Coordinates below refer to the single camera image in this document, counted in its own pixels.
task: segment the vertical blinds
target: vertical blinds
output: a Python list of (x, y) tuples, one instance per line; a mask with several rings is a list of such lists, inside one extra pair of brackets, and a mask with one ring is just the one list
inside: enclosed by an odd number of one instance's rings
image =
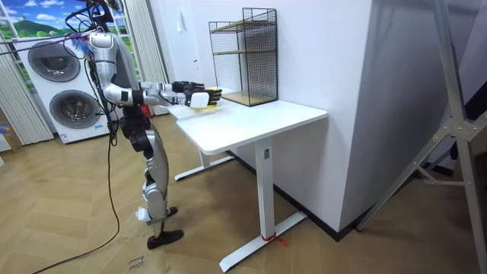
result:
[[(126, 0), (126, 17), (132, 28), (131, 34), (138, 51), (140, 72), (144, 81), (168, 83), (164, 60), (159, 47), (158, 35), (152, 22), (146, 0)], [(165, 114), (163, 107), (152, 107), (155, 115)]]
[[(0, 53), (7, 51), (0, 45)], [(54, 138), (10, 55), (0, 56), (0, 107), (22, 145)]]

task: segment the standing desk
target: standing desk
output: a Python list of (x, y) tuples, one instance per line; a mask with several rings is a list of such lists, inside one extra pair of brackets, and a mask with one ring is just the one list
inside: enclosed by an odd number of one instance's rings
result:
[(168, 110), (177, 119), (178, 128), (198, 147), (202, 162), (201, 167), (176, 175), (175, 180), (233, 159), (229, 156), (210, 163), (207, 155), (216, 155), (250, 143), (255, 145), (261, 236), (226, 256), (220, 262), (223, 272), (307, 217), (303, 212), (296, 212), (281, 223), (274, 224), (272, 136), (325, 119), (328, 116), (325, 110), (283, 100), (246, 107), (225, 99), (221, 99), (218, 106), (203, 110), (192, 110), (185, 106), (169, 107)]

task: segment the stacked washer dryer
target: stacked washer dryer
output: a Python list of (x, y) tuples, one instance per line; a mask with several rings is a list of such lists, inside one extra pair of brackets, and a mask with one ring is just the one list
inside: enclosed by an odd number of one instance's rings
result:
[(15, 47), (41, 46), (21, 51), (19, 56), (62, 142), (109, 133), (107, 118), (97, 115), (100, 105), (85, 73), (83, 53), (70, 40), (64, 46), (62, 43), (42, 46), (51, 42), (29, 41), (16, 43)]

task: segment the metal wire shelf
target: metal wire shelf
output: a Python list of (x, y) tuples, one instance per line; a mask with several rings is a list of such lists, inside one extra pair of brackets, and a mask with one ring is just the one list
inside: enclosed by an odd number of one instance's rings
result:
[(222, 97), (249, 107), (278, 99), (277, 17), (273, 8), (243, 8), (242, 21), (209, 22)]

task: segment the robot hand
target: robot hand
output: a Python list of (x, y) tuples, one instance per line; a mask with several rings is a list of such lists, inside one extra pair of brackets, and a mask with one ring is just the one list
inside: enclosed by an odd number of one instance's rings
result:
[(183, 93), (186, 90), (192, 90), (197, 88), (205, 88), (204, 84), (190, 82), (190, 81), (175, 81), (172, 84), (173, 91), (176, 93)]
[(203, 108), (216, 105), (220, 100), (221, 90), (216, 88), (191, 88), (186, 89), (184, 95), (186, 96), (186, 101), (184, 102), (186, 106)]

